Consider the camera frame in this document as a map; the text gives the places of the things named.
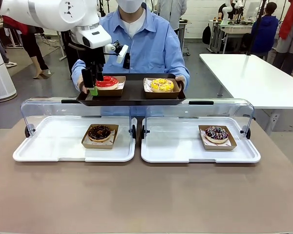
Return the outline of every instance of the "chocolate donut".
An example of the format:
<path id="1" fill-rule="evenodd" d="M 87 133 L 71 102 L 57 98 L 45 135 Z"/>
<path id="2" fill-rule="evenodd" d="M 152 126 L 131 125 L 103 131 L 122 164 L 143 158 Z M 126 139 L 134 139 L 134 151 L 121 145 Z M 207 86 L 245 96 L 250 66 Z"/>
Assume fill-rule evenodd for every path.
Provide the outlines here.
<path id="1" fill-rule="evenodd" d="M 205 134 L 206 138 L 213 143 L 224 143 L 229 138 L 227 131 L 218 126 L 208 127 Z"/>
<path id="2" fill-rule="evenodd" d="M 111 135 L 111 130 L 105 125 L 97 125 L 91 128 L 88 136 L 92 141 L 105 141 Z"/>

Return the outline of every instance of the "yellow glazed donut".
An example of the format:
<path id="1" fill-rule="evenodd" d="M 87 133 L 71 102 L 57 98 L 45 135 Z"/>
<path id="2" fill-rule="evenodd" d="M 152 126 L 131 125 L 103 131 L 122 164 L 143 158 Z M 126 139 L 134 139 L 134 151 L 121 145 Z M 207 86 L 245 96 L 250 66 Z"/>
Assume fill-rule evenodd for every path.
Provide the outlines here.
<path id="1" fill-rule="evenodd" d="M 151 89 L 155 93 L 170 93 L 174 89 L 174 83 L 169 79 L 154 79 Z"/>

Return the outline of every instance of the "person in red jacket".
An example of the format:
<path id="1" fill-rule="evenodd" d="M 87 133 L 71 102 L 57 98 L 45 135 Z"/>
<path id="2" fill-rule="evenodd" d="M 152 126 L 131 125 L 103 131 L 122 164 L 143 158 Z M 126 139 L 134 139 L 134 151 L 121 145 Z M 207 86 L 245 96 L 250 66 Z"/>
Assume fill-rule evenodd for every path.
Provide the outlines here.
<path id="1" fill-rule="evenodd" d="M 3 16 L 3 26 L 21 31 L 23 47 L 36 68 L 36 75 L 34 76 L 34 79 L 38 79 L 44 71 L 49 71 L 49 68 L 45 64 L 40 48 L 36 42 L 36 28 L 34 26 L 20 23 L 8 16 Z"/>
<path id="2" fill-rule="evenodd" d="M 291 75 L 293 71 L 293 0 L 280 28 L 273 66 Z"/>

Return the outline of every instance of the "face mask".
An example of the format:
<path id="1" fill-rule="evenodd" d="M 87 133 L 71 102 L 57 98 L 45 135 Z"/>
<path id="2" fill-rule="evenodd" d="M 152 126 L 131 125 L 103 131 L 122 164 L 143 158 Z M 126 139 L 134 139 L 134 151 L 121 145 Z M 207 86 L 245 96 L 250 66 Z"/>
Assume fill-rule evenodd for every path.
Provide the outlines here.
<path id="1" fill-rule="evenodd" d="M 143 0 L 116 0 L 116 1 L 119 7 L 127 13 L 136 12 L 143 2 Z"/>

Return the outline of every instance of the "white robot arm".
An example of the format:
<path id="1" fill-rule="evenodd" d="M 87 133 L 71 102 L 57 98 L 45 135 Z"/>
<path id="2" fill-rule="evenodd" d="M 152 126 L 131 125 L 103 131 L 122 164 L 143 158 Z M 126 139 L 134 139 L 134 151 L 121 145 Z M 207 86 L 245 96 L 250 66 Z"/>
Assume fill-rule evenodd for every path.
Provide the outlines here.
<path id="1" fill-rule="evenodd" d="M 223 8 L 223 21 L 221 22 L 222 25 L 227 25 L 228 24 L 228 12 L 232 11 L 232 6 L 230 0 L 225 1 L 226 6 Z"/>
<path id="2" fill-rule="evenodd" d="M 120 63 L 128 50 L 127 45 L 111 44 L 111 36 L 99 24 L 95 0 L 0 0 L 0 15 L 27 25 L 56 31 L 70 30 L 75 48 L 89 54 L 83 70 L 87 88 L 92 88 L 96 79 L 103 80 L 106 54 L 115 52 Z"/>
<path id="3" fill-rule="evenodd" d="M 235 5 L 234 5 L 234 8 L 235 9 L 240 9 L 241 7 L 243 7 L 242 0 L 236 1 Z"/>

